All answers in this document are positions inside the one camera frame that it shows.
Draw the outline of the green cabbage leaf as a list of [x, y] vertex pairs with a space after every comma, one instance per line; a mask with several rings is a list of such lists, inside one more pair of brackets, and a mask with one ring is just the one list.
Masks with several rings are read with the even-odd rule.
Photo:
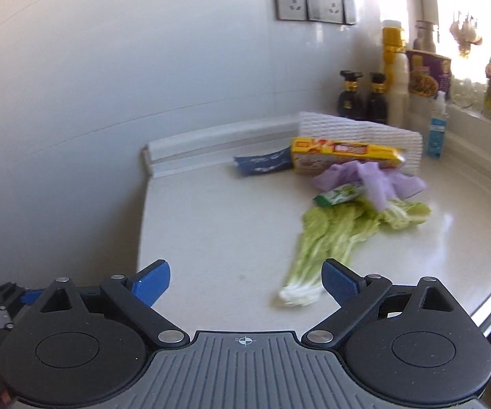
[[348, 265], [355, 248], [380, 229], [402, 231], [423, 224], [431, 210], [423, 202], [392, 199], [377, 211], [365, 198], [334, 206], [314, 206], [302, 217], [295, 261], [278, 299], [285, 306], [309, 306], [323, 293], [321, 267], [326, 259]]

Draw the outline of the green snack wrapper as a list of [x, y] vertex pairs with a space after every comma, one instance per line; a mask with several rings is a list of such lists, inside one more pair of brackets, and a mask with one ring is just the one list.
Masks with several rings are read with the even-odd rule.
[[319, 207], [331, 207], [361, 197], [366, 188], [361, 183], [348, 183], [320, 193], [315, 196], [314, 202]]

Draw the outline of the purple rubber glove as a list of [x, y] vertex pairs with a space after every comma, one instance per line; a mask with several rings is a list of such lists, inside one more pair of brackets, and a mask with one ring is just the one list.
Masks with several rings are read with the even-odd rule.
[[396, 169], [381, 169], [374, 162], [334, 164], [313, 179], [318, 194], [348, 183], [363, 184], [366, 192], [355, 199], [365, 198], [378, 212], [385, 211], [391, 200], [406, 200], [427, 187], [418, 176], [408, 176]]

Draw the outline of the yellow food box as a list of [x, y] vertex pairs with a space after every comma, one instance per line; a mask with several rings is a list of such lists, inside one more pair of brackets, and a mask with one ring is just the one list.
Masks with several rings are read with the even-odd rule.
[[302, 175], [320, 175], [334, 164], [378, 163], [383, 169], [405, 163], [402, 150], [389, 146], [328, 138], [295, 138], [291, 145], [292, 166]]

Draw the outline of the dark blue snack wrapper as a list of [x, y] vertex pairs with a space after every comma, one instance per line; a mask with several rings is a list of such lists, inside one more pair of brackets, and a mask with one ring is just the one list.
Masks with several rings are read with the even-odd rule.
[[234, 164], [242, 176], [260, 176], [291, 170], [291, 149], [285, 148], [257, 156], [234, 157]]

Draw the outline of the white paper towel sheet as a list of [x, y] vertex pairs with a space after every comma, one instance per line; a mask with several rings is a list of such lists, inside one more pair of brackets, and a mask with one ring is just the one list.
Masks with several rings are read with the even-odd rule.
[[299, 113], [299, 136], [364, 142], [402, 150], [405, 162], [401, 171], [409, 176], [419, 172], [423, 138], [415, 131], [368, 121], [356, 121], [324, 113]]

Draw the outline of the dark sauce bottle right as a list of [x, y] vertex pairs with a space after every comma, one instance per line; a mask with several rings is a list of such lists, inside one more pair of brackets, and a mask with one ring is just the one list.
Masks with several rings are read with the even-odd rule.
[[385, 98], [386, 76], [384, 73], [370, 74], [370, 93], [366, 100], [366, 119], [370, 122], [386, 124], [388, 120], [388, 104]]

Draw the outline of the dark sauce bottle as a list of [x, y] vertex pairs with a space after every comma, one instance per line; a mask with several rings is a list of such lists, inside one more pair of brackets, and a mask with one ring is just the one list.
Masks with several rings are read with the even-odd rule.
[[388, 104], [385, 98], [386, 76], [384, 73], [370, 74], [370, 93], [366, 100], [366, 119], [370, 122], [386, 124], [388, 120]]
[[353, 120], [364, 119], [364, 103], [358, 92], [358, 81], [363, 73], [342, 70], [340, 75], [344, 78], [344, 88], [338, 99], [339, 116]]

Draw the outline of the dark sauce bottle left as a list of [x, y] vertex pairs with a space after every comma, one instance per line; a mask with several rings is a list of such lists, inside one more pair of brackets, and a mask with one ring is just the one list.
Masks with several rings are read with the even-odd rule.
[[364, 119], [364, 103], [358, 92], [358, 81], [363, 73], [342, 70], [340, 75], [344, 78], [344, 88], [338, 99], [339, 116], [353, 120]]

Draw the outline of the small blue spray bottle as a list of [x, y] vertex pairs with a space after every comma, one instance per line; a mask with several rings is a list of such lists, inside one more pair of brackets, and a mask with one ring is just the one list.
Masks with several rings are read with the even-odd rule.
[[438, 91], [437, 97], [432, 100], [430, 119], [427, 133], [427, 156], [439, 159], [442, 154], [445, 132], [448, 124], [446, 112], [446, 94]]

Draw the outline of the white bottle yellow cap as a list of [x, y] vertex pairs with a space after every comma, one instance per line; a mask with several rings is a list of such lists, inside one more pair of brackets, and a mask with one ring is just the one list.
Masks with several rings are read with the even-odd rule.
[[387, 124], [405, 127], [409, 101], [409, 61], [405, 51], [401, 22], [386, 19], [382, 22], [382, 64], [386, 76]]

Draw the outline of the purple noodle package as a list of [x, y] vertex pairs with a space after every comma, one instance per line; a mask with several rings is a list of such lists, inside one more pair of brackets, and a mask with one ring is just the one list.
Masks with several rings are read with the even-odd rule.
[[409, 92], [424, 98], [436, 99], [439, 92], [449, 93], [452, 84], [452, 60], [434, 53], [409, 50]]

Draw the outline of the metal flask bottle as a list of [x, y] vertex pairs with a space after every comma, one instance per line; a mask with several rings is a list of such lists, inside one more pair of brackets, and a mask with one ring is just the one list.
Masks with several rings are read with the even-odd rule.
[[413, 49], [428, 53], [436, 53], [438, 40], [438, 26], [426, 20], [415, 21], [416, 38], [413, 41]]

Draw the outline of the hanging garlic bunch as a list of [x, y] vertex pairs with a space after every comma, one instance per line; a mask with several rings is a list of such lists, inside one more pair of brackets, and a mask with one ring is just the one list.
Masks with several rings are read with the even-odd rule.
[[471, 14], [462, 17], [459, 12], [457, 18], [452, 21], [449, 32], [458, 44], [459, 55], [468, 57], [473, 46], [483, 43], [483, 38], [477, 32], [477, 19]]

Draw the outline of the right wall socket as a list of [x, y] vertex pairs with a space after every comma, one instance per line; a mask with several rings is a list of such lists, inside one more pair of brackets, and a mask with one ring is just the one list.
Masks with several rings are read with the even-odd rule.
[[306, 0], [308, 21], [356, 25], [354, 0]]

